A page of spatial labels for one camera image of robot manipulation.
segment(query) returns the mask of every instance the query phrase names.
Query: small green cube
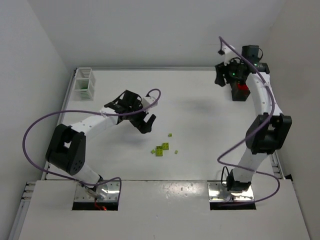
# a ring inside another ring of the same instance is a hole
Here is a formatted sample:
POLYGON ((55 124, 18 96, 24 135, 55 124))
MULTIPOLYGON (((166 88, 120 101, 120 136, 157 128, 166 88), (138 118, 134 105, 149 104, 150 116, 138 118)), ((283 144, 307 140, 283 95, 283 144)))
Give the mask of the small green cube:
POLYGON ((162 157, 162 156, 164 155, 162 146, 156 146, 155 155, 156 155, 157 157, 162 157))
POLYGON ((162 143, 162 149, 163 150, 169 150, 169 143, 168 142, 162 143))

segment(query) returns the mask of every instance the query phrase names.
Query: green object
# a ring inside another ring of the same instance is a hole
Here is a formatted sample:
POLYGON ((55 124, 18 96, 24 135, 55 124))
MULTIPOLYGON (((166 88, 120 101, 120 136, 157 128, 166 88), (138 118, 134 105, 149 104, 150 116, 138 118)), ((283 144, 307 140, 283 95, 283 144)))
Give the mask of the green object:
POLYGON ((162 149, 163 150, 169 150, 169 143, 168 142, 162 143, 162 149))
POLYGON ((156 146, 155 155, 156 155, 157 157, 162 157, 162 156, 164 155, 162 146, 156 146))

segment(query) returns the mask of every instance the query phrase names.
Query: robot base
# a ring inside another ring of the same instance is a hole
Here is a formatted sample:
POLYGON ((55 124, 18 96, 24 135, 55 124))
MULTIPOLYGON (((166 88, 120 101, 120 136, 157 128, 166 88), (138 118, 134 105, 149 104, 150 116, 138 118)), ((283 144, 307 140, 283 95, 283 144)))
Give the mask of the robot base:
POLYGON ((76 185, 72 210, 101 210, 103 207, 107 211, 118 211, 118 198, 120 192, 120 182, 111 181, 101 186, 99 198, 95 198, 88 193, 80 183, 76 185))
POLYGON ((247 191, 227 191, 220 181, 208 181, 210 210, 255 210, 252 186, 247 191))

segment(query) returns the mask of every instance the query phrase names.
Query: gray wall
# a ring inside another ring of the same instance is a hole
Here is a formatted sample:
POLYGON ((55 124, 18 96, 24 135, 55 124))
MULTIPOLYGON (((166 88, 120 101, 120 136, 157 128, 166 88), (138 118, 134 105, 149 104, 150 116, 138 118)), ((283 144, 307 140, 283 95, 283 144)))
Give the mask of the gray wall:
MULTIPOLYGON (((26 181, 37 180, 22 152, 26 128, 61 108, 70 74, 26 0, 0 1, 0 240, 9 236, 26 181)), ((28 151, 44 166, 57 118, 39 124, 28 151)))
POLYGON ((284 0, 28 0, 68 66, 214 66, 261 44, 284 0))
POLYGON ((278 104, 292 116, 280 156, 312 239, 320 236, 319 10, 319 0, 288 0, 263 48, 278 104))

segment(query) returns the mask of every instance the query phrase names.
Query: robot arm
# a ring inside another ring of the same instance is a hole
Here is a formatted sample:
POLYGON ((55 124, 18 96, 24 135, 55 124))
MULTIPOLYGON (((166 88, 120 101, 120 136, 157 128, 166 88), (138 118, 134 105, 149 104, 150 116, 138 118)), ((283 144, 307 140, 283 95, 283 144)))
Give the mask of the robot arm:
POLYGON ((52 135, 45 158, 59 169, 67 172, 75 179, 89 184, 102 181, 102 177, 95 173, 86 163, 86 141, 94 138, 109 127, 118 125, 123 120, 129 120, 142 134, 152 130, 156 116, 152 114, 147 122, 144 121, 148 111, 129 116, 105 116, 104 114, 126 114, 147 108, 155 98, 126 90, 114 101, 104 105, 101 115, 93 115, 70 126, 58 125, 52 135))
MULTIPOLYGON (((253 63, 260 71, 261 75, 266 81, 267 86, 270 89, 273 98, 271 85, 270 85, 270 71, 266 63, 259 63, 258 52, 256 56, 251 54, 245 54, 245 52, 252 52, 252 49, 259 49, 259 46, 244 46, 242 48, 242 55, 253 63)), ((220 86, 226 83, 233 85, 246 85, 249 93, 252 94, 256 119, 246 132, 246 136, 252 133, 259 125, 261 125, 268 115, 271 113, 272 103, 269 93, 267 92, 265 84, 262 82, 258 74, 250 69, 249 66, 242 62, 232 62, 234 56, 232 51, 224 47, 225 61, 217 65, 217 79, 216 84, 220 86)), ((226 179, 226 187, 228 191, 242 192, 246 191, 251 185, 251 181, 254 173, 258 170, 258 167, 264 159, 282 147, 287 137, 289 129, 292 124, 290 116, 283 115, 283 112, 279 108, 276 100, 275 109, 269 124, 266 124, 254 137, 248 139, 246 149, 241 157, 239 166, 252 169, 254 171, 248 171, 242 168, 235 167, 231 170, 226 179)))

